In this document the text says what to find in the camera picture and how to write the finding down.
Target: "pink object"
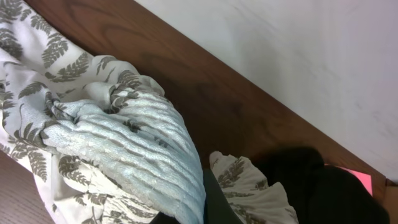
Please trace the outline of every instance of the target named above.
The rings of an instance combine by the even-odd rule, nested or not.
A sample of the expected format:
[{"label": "pink object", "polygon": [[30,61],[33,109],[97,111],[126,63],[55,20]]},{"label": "pink object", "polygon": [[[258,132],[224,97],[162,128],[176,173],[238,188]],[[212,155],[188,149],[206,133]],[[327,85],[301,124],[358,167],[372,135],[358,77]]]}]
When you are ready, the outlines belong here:
[{"label": "pink object", "polygon": [[343,170],[347,170],[348,172],[354,174],[354,176],[356,176],[362,182],[362,184],[365,186],[365,188],[369,192],[369,194],[371,194],[373,196],[372,177],[369,174],[364,174],[364,173],[361,173],[358,171],[353,171],[353,170],[346,169],[343,167],[339,167],[339,168],[342,168]]}]

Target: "wooden floor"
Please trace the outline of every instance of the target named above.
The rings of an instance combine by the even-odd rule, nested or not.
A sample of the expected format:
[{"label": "wooden floor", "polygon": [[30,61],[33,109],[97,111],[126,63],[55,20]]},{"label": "wooden floor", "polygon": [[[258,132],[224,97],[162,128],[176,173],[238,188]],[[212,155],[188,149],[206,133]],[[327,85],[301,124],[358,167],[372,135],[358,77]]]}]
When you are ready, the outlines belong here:
[{"label": "wooden floor", "polygon": [[329,164],[371,174],[374,196],[383,199],[382,174],[133,0],[26,2],[93,55],[126,60],[157,80],[204,167],[213,151],[255,160],[279,147],[313,146]]}]

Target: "fabric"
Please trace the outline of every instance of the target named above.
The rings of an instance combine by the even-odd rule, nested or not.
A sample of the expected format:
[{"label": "fabric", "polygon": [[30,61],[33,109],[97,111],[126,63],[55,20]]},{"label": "fabric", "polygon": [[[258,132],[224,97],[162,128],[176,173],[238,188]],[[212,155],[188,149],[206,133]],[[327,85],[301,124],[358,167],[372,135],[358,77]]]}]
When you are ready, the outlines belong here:
[{"label": "fabric", "polygon": [[280,182],[301,224],[388,224],[387,212],[348,171],[325,166],[309,147],[276,151],[254,165]]},{"label": "fabric", "polygon": [[199,156],[153,79],[90,55],[20,0],[0,0],[0,79],[0,148],[34,174],[56,223],[158,211],[203,223]]},{"label": "fabric", "polygon": [[248,158],[213,152],[210,165],[229,205],[243,223],[298,223],[282,184],[269,186],[267,177]]}]

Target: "black fabric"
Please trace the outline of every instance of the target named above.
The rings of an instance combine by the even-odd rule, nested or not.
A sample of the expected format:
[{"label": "black fabric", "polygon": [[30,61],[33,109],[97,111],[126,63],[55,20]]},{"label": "black fabric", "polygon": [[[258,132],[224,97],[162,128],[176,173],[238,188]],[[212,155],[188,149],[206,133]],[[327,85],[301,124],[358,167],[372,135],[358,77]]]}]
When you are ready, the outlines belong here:
[{"label": "black fabric", "polygon": [[325,166],[315,149],[284,149],[254,165],[269,185],[280,182],[300,224],[389,224],[388,213],[349,172]]},{"label": "black fabric", "polygon": [[[204,224],[242,224],[240,219],[232,211],[226,200],[216,177],[211,170],[203,171],[203,185],[206,190]],[[150,224],[178,224],[175,218],[169,217],[162,212],[156,215]]]}]

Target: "clothing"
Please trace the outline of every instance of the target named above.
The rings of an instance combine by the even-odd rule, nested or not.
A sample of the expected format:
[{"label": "clothing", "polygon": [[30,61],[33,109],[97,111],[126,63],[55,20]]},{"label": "clothing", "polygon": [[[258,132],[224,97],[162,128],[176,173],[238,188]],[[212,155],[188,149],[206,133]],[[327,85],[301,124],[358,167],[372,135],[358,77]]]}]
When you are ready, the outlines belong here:
[{"label": "clothing", "polygon": [[300,224],[388,224],[387,212],[348,171],[325,166],[320,153],[309,147],[276,151],[254,165],[280,182]]},{"label": "clothing", "polygon": [[282,184],[268,185],[267,177],[246,157],[210,155],[214,173],[229,205],[242,223],[297,224],[295,210]]},{"label": "clothing", "polygon": [[0,1],[0,148],[56,223],[203,223],[200,159],[151,77],[94,57],[26,3]]}]

